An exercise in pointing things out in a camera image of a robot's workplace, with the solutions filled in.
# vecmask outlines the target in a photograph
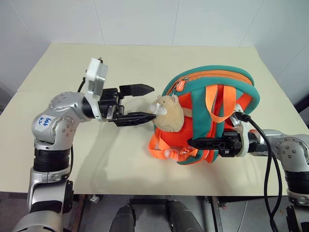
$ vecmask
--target white wall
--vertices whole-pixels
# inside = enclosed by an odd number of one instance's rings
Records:
[[[13,95],[50,42],[254,45],[296,103],[309,93],[308,11],[308,0],[1,0],[0,85]]]

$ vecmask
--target orange backpack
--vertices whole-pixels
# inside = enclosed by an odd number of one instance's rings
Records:
[[[182,165],[201,160],[214,162],[218,151],[198,150],[190,147],[187,141],[201,137],[221,138],[224,128],[232,128],[227,119],[233,114],[236,104],[249,114],[260,100],[248,72],[223,65],[198,67],[177,75],[162,96],[172,94],[178,96],[181,107],[192,110],[192,117],[184,117],[179,132],[155,128],[148,148],[154,157],[174,159]]]

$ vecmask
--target orange strap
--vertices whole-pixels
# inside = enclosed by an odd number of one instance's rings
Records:
[[[150,153],[162,160],[166,160],[165,151],[169,150],[169,158],[173,159],[175,161],[185,161],[189,156],[196,156],[197,155],[197,149],[195,148],[187,148],[184,147],[181,151],[177,151],[175,149],[172,149],[162,138],[161,133],[159,133],[159,138],[155,136],[155,134],[152,136],[149,144],[148,149]]]
[[[216,116],[212,113],[212,106],[216,101],[216,95],[218,91],[218,85],[212,85],[206,87],[206,108],[209,111],[211,118],[214,122],[220,123],[225,121],[228,117],[232,115],[236,106],[236,89],[231,86],[224,86],[223,89],[223,117]]]

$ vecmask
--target stuffed animal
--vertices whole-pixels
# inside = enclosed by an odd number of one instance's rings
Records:
[[[153,122],[162,131],[179,132],[183,127],[184,110],[176,95],[158,96],[157,100],[150,105],[149,111],[156,114]],[[186,116],[190,113],[192,115],[192,112],[188,109],[185,112]]]

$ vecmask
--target beige tabletop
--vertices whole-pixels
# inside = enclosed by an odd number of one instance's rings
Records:
[[[76,91],[91,57],[102,57],[109,66],[105,87],[144,83],[155,88],[144,97],[127,97],[123,101],[126,112],[145,111],[182,71],[201,65],[232,65],[247,70],[256,82],[261,102],[252,118],[262,128],[309,133],[254,47],[52,44],[0,116],[0,191],[28,191],[34,158],[32,120],[58,93]],[[263,195],[265,157],[246,155],[181,166],[151,157],[147,145],[152,133],[151,122],[123,128],[94,120],[81,123],[74,138],[70,176],[75,193]],[[278,193],[273,168],[268,189],[270,195]]]

